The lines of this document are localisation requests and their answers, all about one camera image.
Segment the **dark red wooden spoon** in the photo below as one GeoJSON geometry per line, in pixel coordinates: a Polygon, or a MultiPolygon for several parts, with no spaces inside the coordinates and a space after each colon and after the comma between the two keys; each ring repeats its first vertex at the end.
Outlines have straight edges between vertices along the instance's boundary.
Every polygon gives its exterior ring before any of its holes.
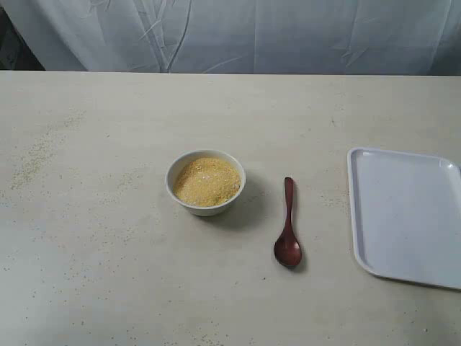
{"type": "Polygon", "coordinates": [[[285,267],[296,267],[302,259],[302,250],[292,226],[292,207],[294,200],[294,182],[291,177],[285,177],[286,217],[284,228],[274,243],[274,256],[285,267]]]}

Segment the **tan granular powder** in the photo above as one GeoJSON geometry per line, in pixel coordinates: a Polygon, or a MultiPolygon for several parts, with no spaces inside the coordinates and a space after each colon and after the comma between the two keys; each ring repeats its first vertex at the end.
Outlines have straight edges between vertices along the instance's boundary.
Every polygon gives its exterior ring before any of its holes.
{"type": "Polygon", "coordinates": [[[180,171],[173,192],[185,204],[213,207],[230,200],[240,186],[240,174],[232,164],[224,159],[202,157],[180,171]]]}

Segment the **white ceramic bowl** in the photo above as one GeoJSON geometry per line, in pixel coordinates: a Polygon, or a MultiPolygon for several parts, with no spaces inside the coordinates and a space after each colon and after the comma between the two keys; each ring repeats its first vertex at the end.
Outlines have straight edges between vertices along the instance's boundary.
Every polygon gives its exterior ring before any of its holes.
{"type": "Polygon", "coordinates": [[[238,162],[238,160],[234,158],[233,156],[223,151],[212,150],[212,149],[201,149],[201,150],[191,151],[191,152],[181,155],[170,165],[170,167],[168,168],[166,172],[166,176],[165,176],[166,191],[170,194],[170,196],[173,198],[175,202],[177,202],[182,207],[184,207],[186,210],[188,210],[191,214],[196,215],[196,216],[214,216],[219,213],[222,213],[224,210],[226,210],[226,208],[230,207],[232,203],[234,203],[237,200],[237,198],[243,192],[245,184],[246,184],[246,173],[242,165],[240,164],[240,162],[238,162]],[[188,163],[194,161],[195,159],[202,158],[202,157],[213,157],[213,158],[224,159],[230,164],[232,164],[236,168],[238,173],[240,174],[240,177],[241,177],[240,190],[226,203],[223,203],[221,205],[216,205],[213,207],[194,207],[192,205],[183,203],[174,194],[173,192],[174,183],[176,182],[176,179],[179,176],[180,171],[188,163]]]}

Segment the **white backdrop cloth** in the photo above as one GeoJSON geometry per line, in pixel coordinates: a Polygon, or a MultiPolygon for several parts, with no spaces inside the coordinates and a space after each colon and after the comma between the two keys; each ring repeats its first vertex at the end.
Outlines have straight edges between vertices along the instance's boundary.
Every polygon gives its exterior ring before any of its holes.
{"type": "Polygon", "coordinates": [[[3,1],[47,70],[460,74],[458,1],[3,1]]]}

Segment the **white plastic tray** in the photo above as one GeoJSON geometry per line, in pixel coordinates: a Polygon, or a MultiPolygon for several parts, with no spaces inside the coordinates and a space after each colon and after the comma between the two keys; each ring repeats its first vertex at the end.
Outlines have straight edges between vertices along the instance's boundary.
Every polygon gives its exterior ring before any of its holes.
{"type": "Polygon", "coordinates": [[[387,279],[460,289],[460,167],[439,156],[347,154],[354,256],[387,279]]]}

